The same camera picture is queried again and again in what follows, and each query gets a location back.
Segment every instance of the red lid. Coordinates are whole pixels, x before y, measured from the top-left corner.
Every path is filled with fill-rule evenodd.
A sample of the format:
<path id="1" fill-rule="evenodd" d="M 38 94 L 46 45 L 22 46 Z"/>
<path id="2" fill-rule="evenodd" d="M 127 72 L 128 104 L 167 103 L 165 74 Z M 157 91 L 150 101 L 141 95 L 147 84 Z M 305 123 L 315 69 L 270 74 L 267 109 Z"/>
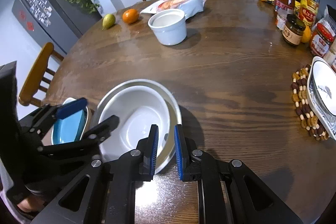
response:
<path id="1" fill-rule="evenodd" d="M 321 34 L 323 34 L 323 36 L 329 41 L 329 42 L 333 42 L 334 41 L 334 37 L 331 35 L 331 33 L 328 31 L 328 29 L 322 25 L 321 23 L 317 24 L 317 29 L 321 32 Z"/>

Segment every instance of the wooden bead placemat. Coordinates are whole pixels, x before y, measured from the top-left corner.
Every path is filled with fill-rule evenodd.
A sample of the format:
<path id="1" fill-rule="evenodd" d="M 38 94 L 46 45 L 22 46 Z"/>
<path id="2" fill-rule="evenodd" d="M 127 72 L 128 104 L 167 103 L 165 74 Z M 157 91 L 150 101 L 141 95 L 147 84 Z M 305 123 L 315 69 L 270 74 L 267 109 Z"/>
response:
<path id="1" fill-rule="evenodd" d="M 307 64 L 305 68 L 292 74 L 292 100 L 295 103 L 295 112 L 300 117 L 301 127 L 306 129 L 308 135 L 317 141 L 324 141 L 329 138 L 329 134 L 310 108 L 307 100 L 307 78 L 309 71 L 310 65 Z"/>

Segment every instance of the round dining table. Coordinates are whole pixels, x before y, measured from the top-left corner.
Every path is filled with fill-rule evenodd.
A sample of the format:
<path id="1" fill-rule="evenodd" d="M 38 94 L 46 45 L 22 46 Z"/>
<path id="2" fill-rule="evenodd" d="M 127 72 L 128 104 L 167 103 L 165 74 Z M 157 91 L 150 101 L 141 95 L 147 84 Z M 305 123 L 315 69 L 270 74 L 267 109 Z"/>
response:
<path id="1" fill-rule="evenodd" d="M 156 0 L 135 4 L 141 11 Z M 301 128 L 292 102 L 292 73 L 311 63 L 307 44 L 286 44 L 273 6 L 260 0 L 205 0 L 187 19 L 187 38 L 158 42 L 148 26 L 122 21 L 92 26 L 57 70 L 44 103 L 103 96 L 131 79 L 163 84 L 176 98 L 184 134 L 214 158 L 242 160 L 304 223 L 324 211 L 336 191 L 336 142 Z M 176 159 L 136 190 L 135 223 L 198 223 L 197 182 L 179 180 Z"/>

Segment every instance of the refrigerator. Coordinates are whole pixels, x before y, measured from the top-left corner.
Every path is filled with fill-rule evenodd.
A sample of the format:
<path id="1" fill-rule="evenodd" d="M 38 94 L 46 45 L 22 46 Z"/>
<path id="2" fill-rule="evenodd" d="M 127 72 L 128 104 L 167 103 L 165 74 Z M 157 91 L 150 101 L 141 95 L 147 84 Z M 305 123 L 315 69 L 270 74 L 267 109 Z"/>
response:
<path id="1" fill-rule="evenodd" d="M 66 0 L 15 0 L 12 12 L 41 47 L 52 42 L 62 56 L 101 19 L 99 12 L 89 14 Z"/>

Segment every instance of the bottle with yellow cap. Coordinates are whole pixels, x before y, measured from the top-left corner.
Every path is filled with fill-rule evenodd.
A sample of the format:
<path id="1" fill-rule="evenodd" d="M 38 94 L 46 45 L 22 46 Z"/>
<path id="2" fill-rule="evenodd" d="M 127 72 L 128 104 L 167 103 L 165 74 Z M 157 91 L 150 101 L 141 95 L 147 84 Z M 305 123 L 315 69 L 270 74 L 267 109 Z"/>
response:
<path id="1" fill-rule="evenodd" d="M 299 18 L 308 26 L 315 22 L 320 0 L 301 0 Z"/>

